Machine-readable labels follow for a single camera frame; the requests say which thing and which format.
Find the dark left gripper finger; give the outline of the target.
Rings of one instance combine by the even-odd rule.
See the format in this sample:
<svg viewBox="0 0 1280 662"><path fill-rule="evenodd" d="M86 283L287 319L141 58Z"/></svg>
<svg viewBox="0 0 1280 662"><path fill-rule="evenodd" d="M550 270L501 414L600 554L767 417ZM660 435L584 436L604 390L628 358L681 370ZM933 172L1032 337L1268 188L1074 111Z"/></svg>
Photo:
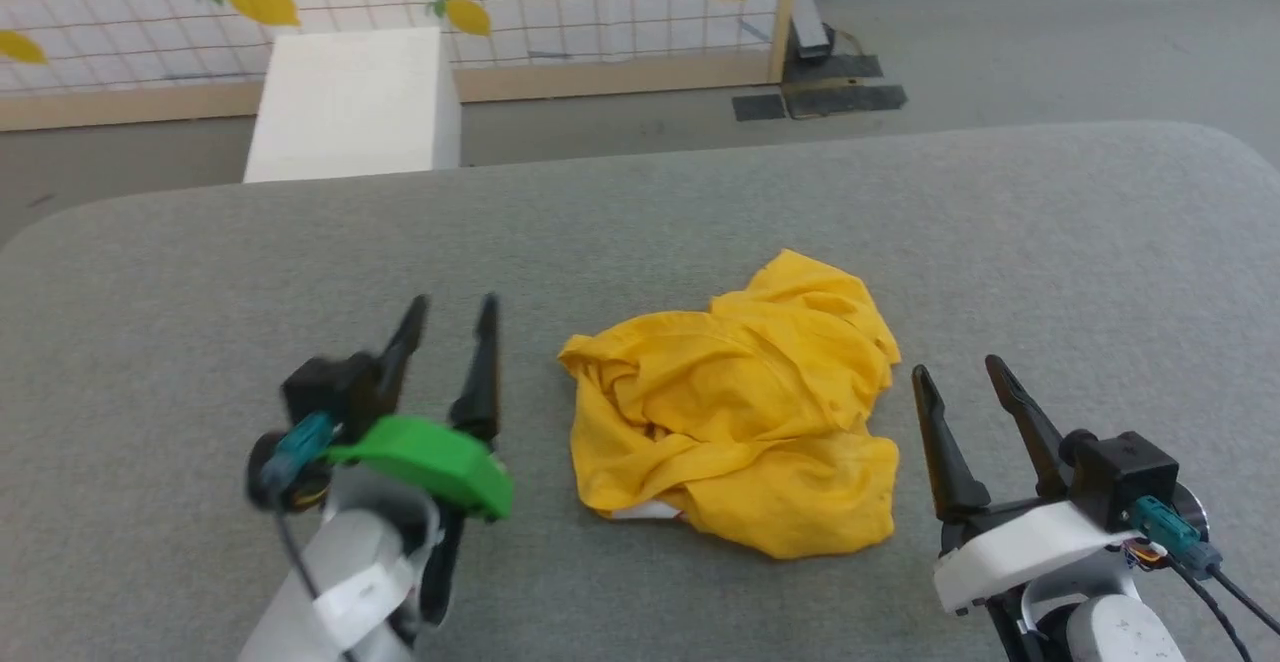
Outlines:
<svg viewBox="0 0 1280 662"><path fill-rule="evenodd" d="M415 296L378 359L372 397L376 419L394 414L398 407L407 366L419 348L428 310L428 296Z"/></svg>
<svg viewBox="0 0 1280 662"><path fill-rule="evenodd" d="M500 303L484 296L475 327L476 346L460 397L449 408L449 425L481 443L494 443L500 430Z"/></svg>

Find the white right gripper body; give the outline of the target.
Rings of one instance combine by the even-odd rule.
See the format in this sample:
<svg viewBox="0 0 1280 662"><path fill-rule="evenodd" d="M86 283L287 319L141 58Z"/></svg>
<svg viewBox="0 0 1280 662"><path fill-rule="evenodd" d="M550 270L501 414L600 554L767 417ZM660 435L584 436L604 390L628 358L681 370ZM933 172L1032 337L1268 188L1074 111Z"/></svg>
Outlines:
<svg viewBox="0 0 1280 662"><path fill-rule="evenodd" d="M1062 594L1140 598L1125 560L1100 557L1137 534L1108 533L1070 502L1034 507L968 540L961 522L943 522L942 529L933 584L947 613L1041 577Z"/></svg>

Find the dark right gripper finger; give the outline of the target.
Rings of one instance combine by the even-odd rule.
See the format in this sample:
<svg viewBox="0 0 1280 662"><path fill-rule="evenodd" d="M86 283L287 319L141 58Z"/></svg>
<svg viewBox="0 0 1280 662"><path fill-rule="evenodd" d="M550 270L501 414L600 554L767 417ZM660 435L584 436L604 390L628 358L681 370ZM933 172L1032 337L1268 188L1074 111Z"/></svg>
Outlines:
<svg viewBox="0 0 1280 662"><path fill-rule="evenodd" d="M946 405L925 365L911 371L911 387L934 502L943 524L960 524L991 505L987 487L978 481L946 419Z"/></svg>
<svg viewBox="0 0 1280 662"><path fill-rule="evenodd" d="M998 402L1018 426L1036 471L1037 496L1044 499L1065 497L1071 471L1059 457L1061 433L1000 356L987 355L984 362Z"/></svg>

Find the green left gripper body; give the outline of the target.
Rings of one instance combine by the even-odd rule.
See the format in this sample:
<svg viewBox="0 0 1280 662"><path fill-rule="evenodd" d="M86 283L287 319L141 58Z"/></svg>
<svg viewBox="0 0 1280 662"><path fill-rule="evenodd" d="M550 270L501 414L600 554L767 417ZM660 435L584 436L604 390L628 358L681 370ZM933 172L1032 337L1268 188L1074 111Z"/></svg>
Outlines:
<svg viewBox="0 0 1280 662"><path fill-rule="evenodd" d="M489 447L428 419L379 419L360 440L330 446L325 461L365 465L467 516L497 521L512 512L513 480Z"/></svg>

